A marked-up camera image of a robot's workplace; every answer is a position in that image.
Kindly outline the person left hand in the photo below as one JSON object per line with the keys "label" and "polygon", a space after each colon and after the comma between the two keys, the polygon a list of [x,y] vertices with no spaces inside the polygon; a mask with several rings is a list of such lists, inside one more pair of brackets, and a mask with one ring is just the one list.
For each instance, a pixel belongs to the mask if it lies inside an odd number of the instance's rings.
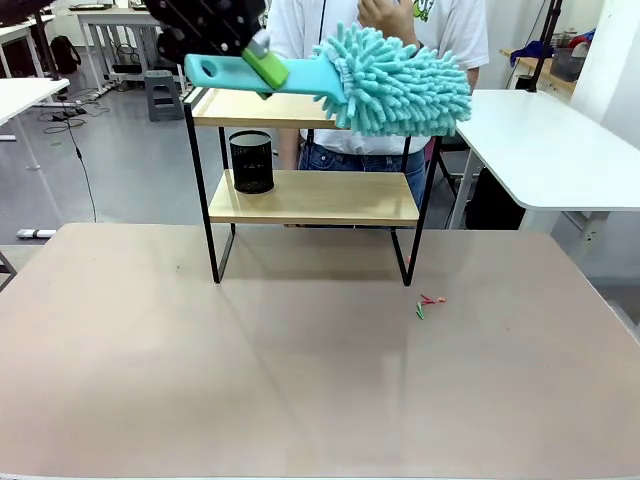
{"label": "person left hand", "polygon": [[385,37],[399,38],[404,45],[420,46],[411,0],[361,0],[358,2],[358,21],[363,27],[380,30]]}

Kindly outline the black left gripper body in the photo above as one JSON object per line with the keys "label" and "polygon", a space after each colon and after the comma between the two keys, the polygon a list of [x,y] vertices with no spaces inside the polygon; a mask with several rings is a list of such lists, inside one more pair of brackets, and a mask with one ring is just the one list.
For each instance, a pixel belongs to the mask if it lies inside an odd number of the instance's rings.
{"label": "black left gripper body", "polygon": [[145,3],[160,23],[157,50],[183,64],[188,54],[239,56],[261,30],[263,1],[152,0]]}

